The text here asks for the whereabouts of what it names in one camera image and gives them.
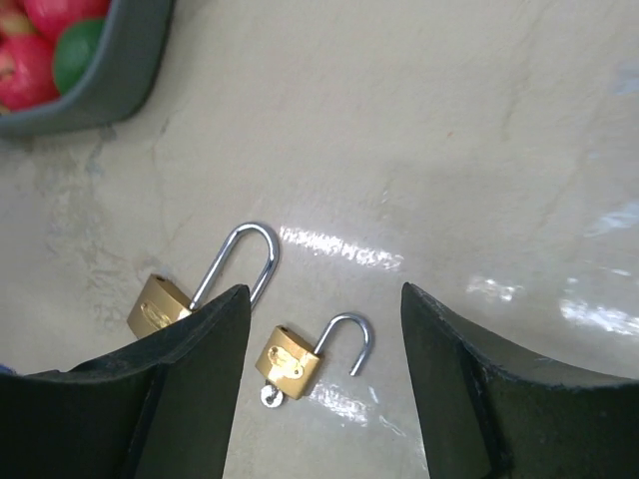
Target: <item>padlock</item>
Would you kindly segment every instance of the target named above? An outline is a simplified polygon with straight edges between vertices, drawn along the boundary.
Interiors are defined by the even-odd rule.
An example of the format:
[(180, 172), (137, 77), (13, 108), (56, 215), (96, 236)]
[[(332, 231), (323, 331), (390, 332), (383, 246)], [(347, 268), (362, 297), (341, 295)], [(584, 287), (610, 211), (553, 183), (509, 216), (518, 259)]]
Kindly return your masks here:
[(231, 251), (241, 237), (251, 232), (262, 235), (269, 245), (269, 258), (251, 291), (251, 309), (253, 309), (280, 261), (278, 235), (268, 225), (258, 222), (239, 225), (229, 234), (192, 298), (186, 296), (169, 280), (157, 274), (151, 274), (127, 320), (134, 334), (138, 338), (148, 336), (202, 307)]
[(338, 314), (328, 322), (315, 347), (288, 328), (276, 326), (256, 362), (256, 368), (267, 380), (261, 393), (264, 406), (278, 407), (284, 396), (292, 399), (304, 396), (320, 366), (321, 353), (330, 332), (345, 320), (354, 321), (363, 331), (363, 349), (350, 369), (351, 376), (359, 373), (372, 350), (372, 328), (365, 317), (353, 312)]

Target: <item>red apple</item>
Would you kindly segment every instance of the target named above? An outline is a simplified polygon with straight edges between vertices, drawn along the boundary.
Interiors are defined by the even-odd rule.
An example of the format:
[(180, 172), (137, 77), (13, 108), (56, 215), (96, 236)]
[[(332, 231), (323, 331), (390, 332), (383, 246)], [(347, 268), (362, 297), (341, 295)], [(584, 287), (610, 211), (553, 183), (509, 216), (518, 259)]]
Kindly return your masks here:
[(0, 103), (19, 111), (56, 99), (52, 61), (53, 47), (38, 35), (6, 39), (0, 46)]
[(40, 33), (55, 43), (74, 23), (104, 17), (109, 11), (109, 0), (24, 0), (24, 7)]

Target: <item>silver shackle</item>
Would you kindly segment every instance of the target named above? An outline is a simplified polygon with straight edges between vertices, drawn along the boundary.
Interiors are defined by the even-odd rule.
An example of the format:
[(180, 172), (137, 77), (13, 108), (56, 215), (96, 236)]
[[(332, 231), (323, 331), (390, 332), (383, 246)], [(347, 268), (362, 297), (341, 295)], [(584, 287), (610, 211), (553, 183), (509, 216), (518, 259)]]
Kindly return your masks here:
[(370, 323), (365, 317), (354, 312), (343, 312), (342, 314), (338, 314), (336, 317), (328, 322), (326, 327), (321, 332), (321, 336), (319, 337), (318, 344), (316, 344), (316, 348), (313, 351), (313, 354), (315, 356), (319, 356), (321, 354), (326, 344), (326, 340), (330, 336), (330, 332), (341, 321), (354, 321), (363, 332), (363, 348), (361, 349), (361, 352), (359, 353), (359, 356), (357, 357), (354, 365), (350, 369), (350, 375), (357, 376), (359, 370), (361, 369), (361, 366), (370, 356), (370, 352), (372, 350), (372, 327), (370, 327)]
[(233, 248), (242, 237), (250, 233), (259, 233), (262, 235), (269, 246), (267, 263), (264, 269), (262, 269), (260, 276), (258, 276), (258, 280), (253, 286), (253, 289), (251, 289), (251, 309), (256, 307), (256, 303), (264, 293), (265, 288), (276, 272), (276, 268), (280, 262), (280, 242), (278, 241), (278, 235), (270, 226), (259, 222), (248, 222), (235, 227), (224, 241), (222, 248), (213, 263), (211, 263), (207, 274), (204, 276), (200, 286), (198, 286), (198, 290), (191, 299), (191, 304), (189, 305), (190, 310), (196, 310), (202, 306), (202, 302), (209, 295), (218, 277), (220, 277), (222, 268), (231, 255)]

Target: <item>brass padlock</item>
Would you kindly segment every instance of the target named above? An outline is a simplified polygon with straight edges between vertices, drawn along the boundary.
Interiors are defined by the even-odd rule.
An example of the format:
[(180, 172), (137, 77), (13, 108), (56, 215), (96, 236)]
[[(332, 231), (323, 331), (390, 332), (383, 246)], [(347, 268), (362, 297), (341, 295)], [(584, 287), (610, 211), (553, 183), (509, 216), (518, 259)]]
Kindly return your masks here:
[(186, 296), (169, 280), (157, 274), (151, 274), (127, 320), (134, 334), (138, 338), (148, 336), (202, 307), (231, 251), (241, 237), (251, 232), (262, 235), (269, 245), (269, 258), (251, 291), (251, 309), (253, 309), (280, 261), (278, 235), (268, 225), (258, 222), (239, 225), (229, 234), (193, 298)]
[(288, 328), (276, 326), (256, 362), (256, 368), (267, 379), (261, 393), (264, 406), (278, 407), (285, 395), (300, 399), (305, 394), (321, 363), (330, 332), (344, 320), (354, 321), (363, 331), (363, 349), (350, 369), (351, 376), (359, 373), (372, 350), (372, 328), (365, 317), (353, 312), (338, 314), (328, 322), (315, 347)]

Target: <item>apple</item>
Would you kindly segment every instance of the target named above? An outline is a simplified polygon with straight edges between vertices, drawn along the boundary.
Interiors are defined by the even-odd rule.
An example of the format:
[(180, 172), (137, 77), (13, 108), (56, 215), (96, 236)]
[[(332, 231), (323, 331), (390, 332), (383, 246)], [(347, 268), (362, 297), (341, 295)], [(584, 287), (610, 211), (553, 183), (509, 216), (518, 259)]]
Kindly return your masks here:
[(0, 45), (0, 104), (12, 112), (50, 102), (53, 47), (38, 35), (9, 37)]
[(36, 29), (15, 0), (0, 0), (0, 36), (29, 35)]
[(109, 0), (24, 0), (24, 8), (40, 33), (55, 43), (74, 23), (104, 17)]

